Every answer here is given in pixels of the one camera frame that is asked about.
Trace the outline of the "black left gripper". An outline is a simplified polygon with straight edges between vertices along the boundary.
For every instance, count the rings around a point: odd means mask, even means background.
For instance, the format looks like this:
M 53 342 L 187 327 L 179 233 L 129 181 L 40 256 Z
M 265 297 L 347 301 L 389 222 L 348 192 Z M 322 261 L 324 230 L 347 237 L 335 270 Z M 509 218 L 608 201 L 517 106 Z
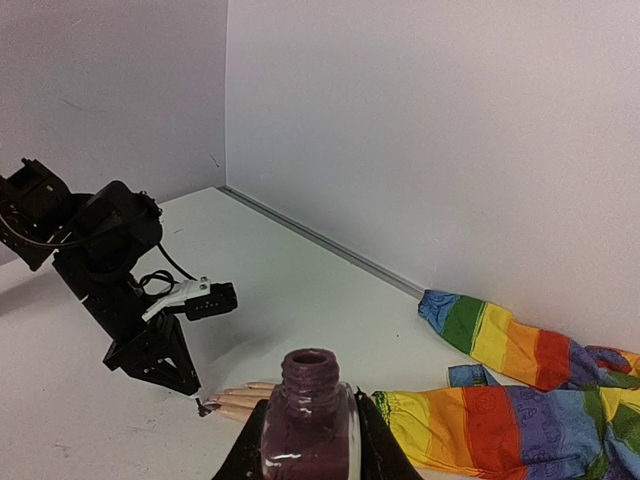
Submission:
M 126 274 L 106 282 L 84 274 L 79 299 L 112 340 L 103 363 L 129 377 L 192 396 L 201 384 L 180 321 L 159 313 L 150 321 L 142 315 L 151 305 L 148 296 Z

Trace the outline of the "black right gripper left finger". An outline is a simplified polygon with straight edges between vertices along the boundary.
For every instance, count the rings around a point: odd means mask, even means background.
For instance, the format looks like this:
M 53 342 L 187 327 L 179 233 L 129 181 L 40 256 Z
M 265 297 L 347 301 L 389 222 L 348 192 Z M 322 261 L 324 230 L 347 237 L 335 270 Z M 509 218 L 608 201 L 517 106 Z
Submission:
M 260 400 L 213 480 L 262 480 L 261 435 L 267 400 Z

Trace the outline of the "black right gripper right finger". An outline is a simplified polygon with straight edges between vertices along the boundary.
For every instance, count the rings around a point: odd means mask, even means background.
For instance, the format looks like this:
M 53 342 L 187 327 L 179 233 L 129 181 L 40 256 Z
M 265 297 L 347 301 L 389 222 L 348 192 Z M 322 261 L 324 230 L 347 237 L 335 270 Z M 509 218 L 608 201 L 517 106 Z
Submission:
M 371 397 L 357 391 L 364 480 L 421 480 Z

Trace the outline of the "small nail polish bottle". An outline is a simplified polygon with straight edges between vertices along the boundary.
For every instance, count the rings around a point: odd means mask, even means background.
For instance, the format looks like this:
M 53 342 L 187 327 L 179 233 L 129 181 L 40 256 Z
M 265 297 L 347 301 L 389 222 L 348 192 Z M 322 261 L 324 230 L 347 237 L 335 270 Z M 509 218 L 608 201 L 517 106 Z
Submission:
M 265 479 L 361 477 L 360 421 L 354 391 L 340 380 L 335 354 L 288 353 L 269 398 L 260 441 Z

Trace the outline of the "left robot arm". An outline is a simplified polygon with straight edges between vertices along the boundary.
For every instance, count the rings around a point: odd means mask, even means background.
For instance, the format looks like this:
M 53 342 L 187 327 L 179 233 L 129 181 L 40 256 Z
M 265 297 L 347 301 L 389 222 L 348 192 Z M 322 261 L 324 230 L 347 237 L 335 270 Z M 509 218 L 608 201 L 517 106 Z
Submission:
M 161 210 L 112 181 L 73 193 L 37 160 L 1 180 L 1 242 L 36 271 L 47 259 L 112 343 L 112 371 L 187 396 L 200 388 L 179 320 L 154 304 L 131 271 L 162 239 Z

